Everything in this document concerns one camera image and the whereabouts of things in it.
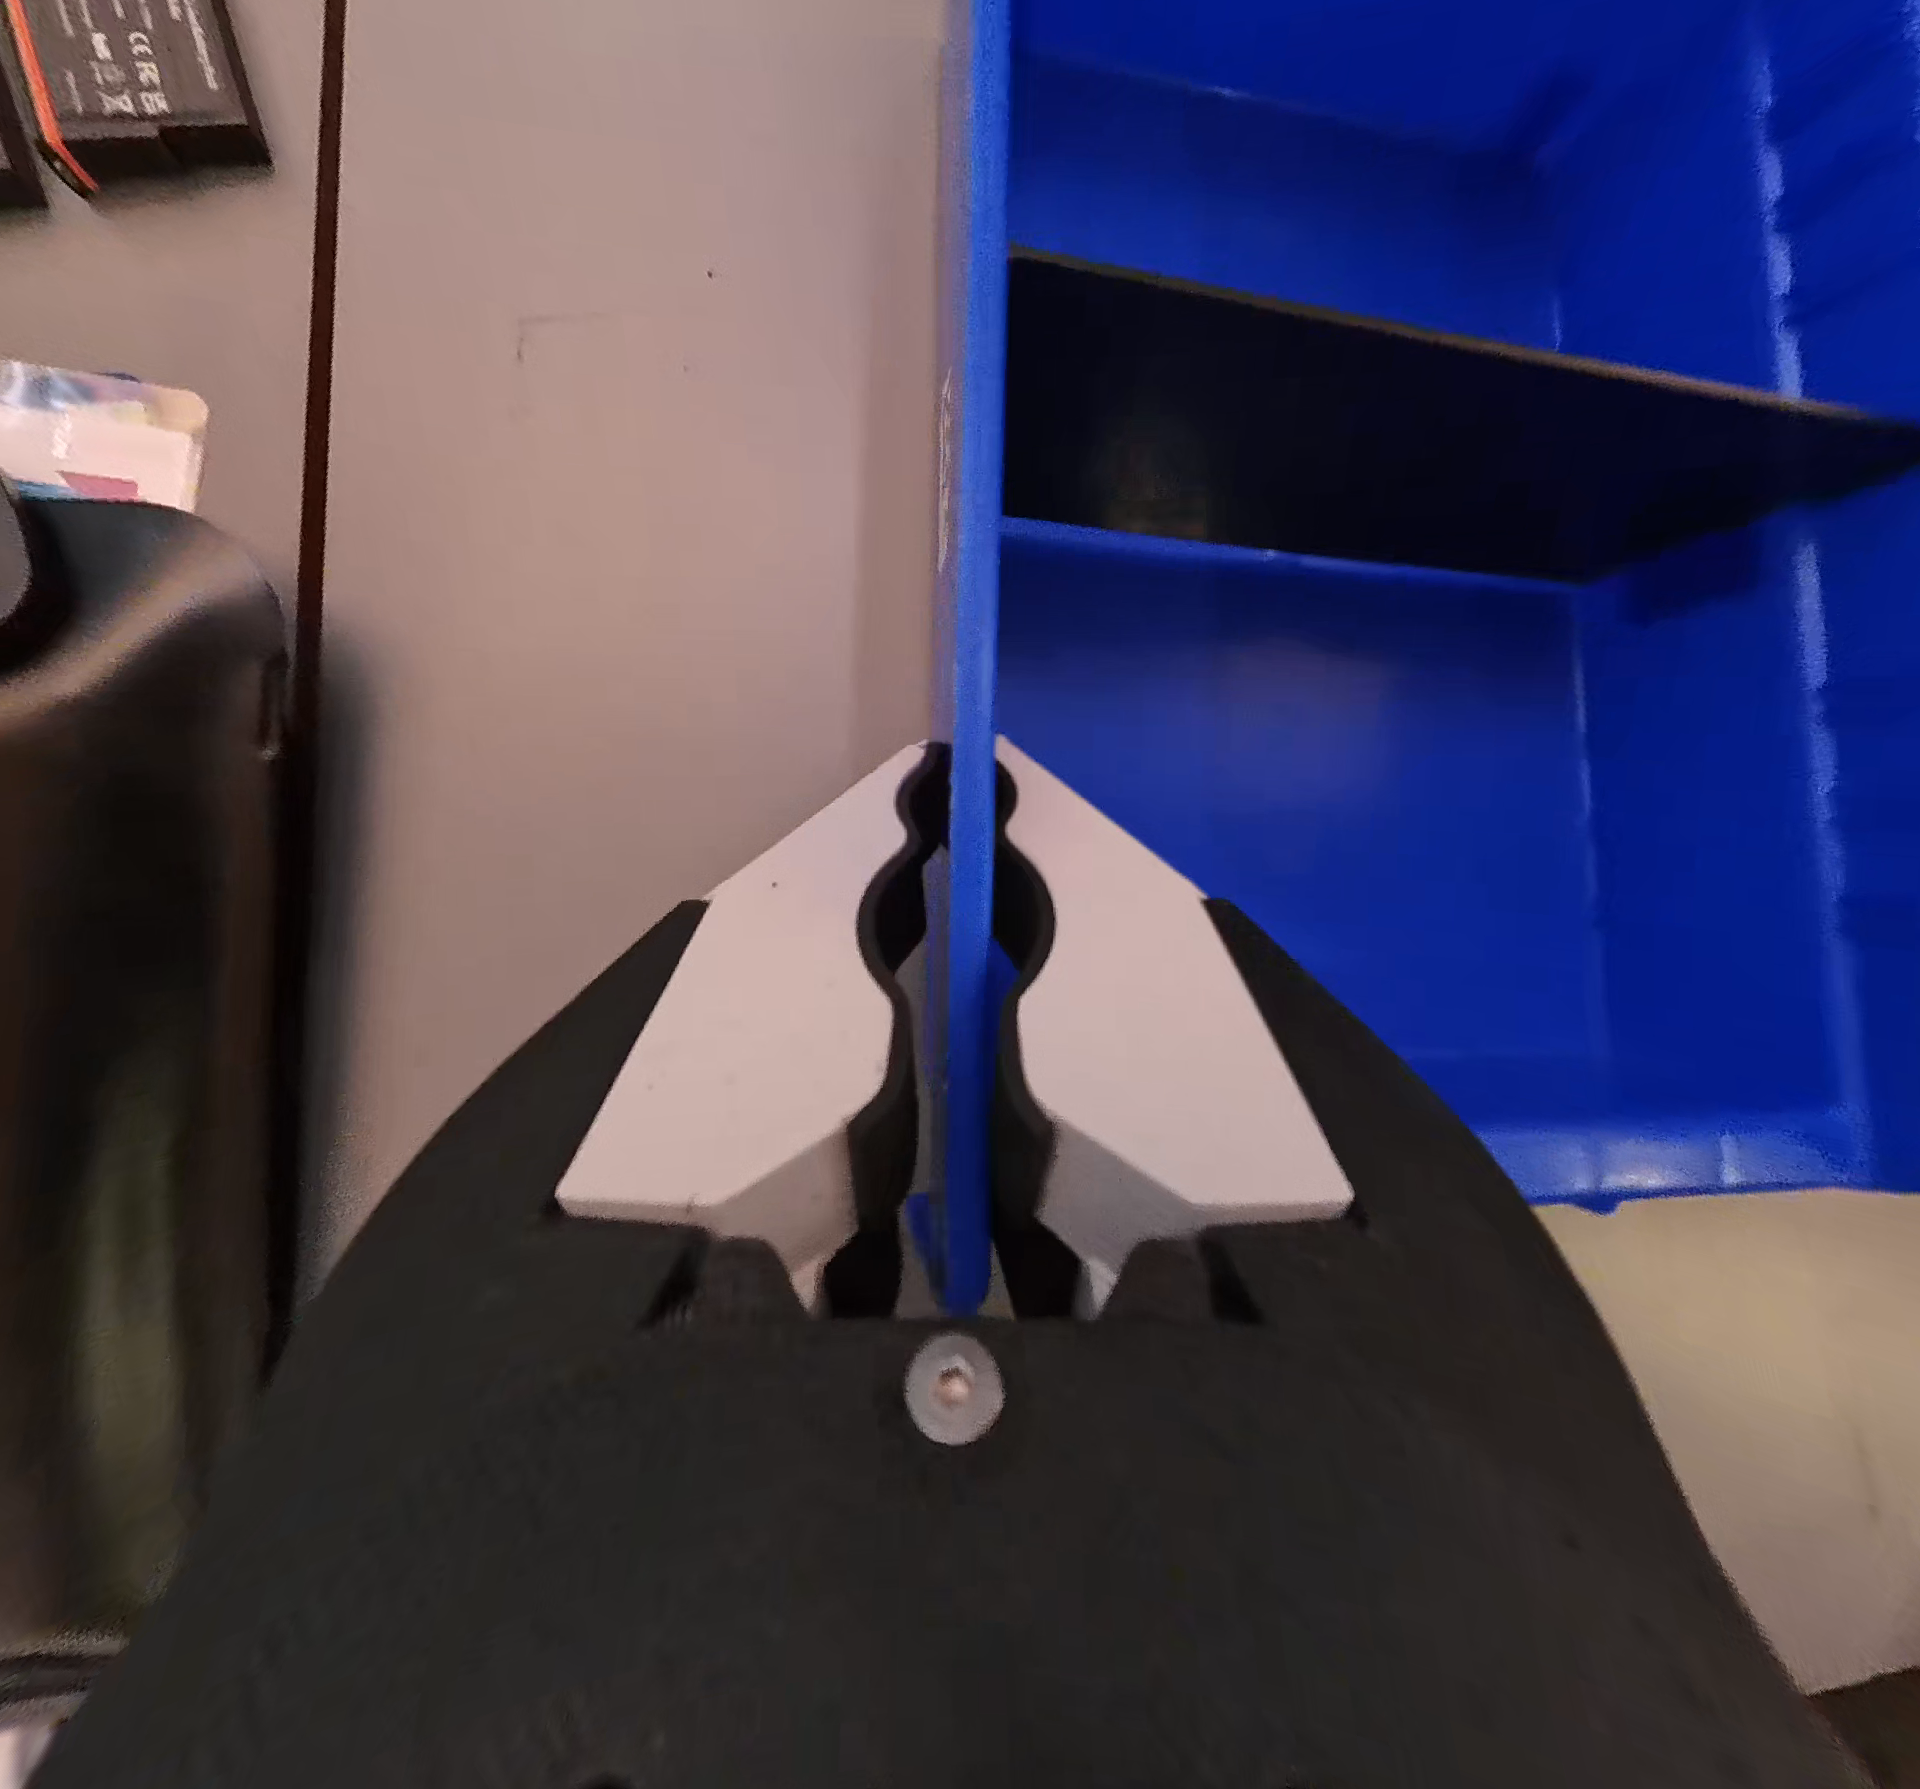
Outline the glossy printed packet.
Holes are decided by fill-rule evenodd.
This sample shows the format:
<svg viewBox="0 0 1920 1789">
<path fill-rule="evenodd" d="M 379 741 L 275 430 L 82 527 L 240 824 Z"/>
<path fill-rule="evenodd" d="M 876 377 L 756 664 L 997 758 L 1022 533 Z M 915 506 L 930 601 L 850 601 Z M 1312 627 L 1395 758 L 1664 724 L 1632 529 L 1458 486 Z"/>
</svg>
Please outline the glossy printed packet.
<svg viewBox="0 0 1920 1789">
<path fill-rule="evenodd" d="M 0 472 L 22 498 L 197 509 L 209 402 L 180 385 L 0 362 Z"/>
</svg>

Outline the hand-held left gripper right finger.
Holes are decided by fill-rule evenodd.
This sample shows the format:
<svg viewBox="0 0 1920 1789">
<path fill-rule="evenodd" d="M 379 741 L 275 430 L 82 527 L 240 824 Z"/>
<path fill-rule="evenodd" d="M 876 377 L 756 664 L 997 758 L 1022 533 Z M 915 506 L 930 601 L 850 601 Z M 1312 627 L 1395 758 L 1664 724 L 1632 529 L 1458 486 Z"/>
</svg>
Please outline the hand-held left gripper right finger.
<svg viewBox="0 0 1920 1789">
<path fill-rule="evenodd" d="M 995 741 L 990 1230 L 1017 1315 L 1096 1315 L 1142 1243 L 1354 1199 L 1210 895 Z"/>
</svg>

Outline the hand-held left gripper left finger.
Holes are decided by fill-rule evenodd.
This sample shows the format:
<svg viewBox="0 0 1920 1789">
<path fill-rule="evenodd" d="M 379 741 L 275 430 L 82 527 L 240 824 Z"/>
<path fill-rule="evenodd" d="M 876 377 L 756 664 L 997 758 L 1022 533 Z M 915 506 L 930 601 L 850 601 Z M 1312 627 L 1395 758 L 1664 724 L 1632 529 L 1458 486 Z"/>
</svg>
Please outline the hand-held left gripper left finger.
<svg viewBox="0 0 1920 1789">
<path fill-rule="evenodd" d="M 572 1222 L 766 1249 L 816 1315 L 889 1315 L 921 1155 L 901 963 L 926 941 L 949 749 L 913 741 L 698 907 L 572 1155 Z"/>
</svg>

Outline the black bin divider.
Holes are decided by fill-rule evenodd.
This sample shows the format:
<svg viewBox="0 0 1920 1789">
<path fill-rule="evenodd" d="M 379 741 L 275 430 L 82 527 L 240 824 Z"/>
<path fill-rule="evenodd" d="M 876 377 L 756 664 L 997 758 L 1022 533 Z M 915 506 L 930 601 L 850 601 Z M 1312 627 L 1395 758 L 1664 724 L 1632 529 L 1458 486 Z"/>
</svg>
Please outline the black bin divider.
<svg viewBox="0 0 1920 1789">
<path fill-rule="evenodd" d="M 1011 261 L 1002 509 L 1594 584 L 1915 472 L 1920 430 L 1059 257 Z"/>
</svg>

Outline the black device with knob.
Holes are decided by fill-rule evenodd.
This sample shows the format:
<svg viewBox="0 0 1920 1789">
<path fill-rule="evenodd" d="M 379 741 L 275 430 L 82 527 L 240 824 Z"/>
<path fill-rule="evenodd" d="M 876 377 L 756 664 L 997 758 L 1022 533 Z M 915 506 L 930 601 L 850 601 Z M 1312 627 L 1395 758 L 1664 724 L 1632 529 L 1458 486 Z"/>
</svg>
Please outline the black device with knob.
<svg viewBox="0 0 1920 1789">
<path fill-rule="evenodd" d="M 201 518 L 7 506 L 0 1667 L 76 1698 L 180 1568 L 275 1319 L 285 627 Z"/>
</svg>

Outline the blue plastic bin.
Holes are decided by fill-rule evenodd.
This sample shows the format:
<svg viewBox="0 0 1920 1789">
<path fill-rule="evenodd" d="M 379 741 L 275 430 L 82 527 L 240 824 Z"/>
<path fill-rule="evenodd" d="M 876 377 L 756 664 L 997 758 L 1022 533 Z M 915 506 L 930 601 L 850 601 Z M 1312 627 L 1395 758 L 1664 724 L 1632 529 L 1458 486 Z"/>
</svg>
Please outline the blue plastic bin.
<svg viewBox="0 0 1920 1789">
<path fill-rule="evenodd" d="M 1594 584 L 1002 509 L 1022 252 L 1915 426 L 1915 0 L 949 0 L 939 93 L 949 1302 L 997 737 L 1530 1199 L 1915 1189 L 1915 472 Z"/>
</svg>

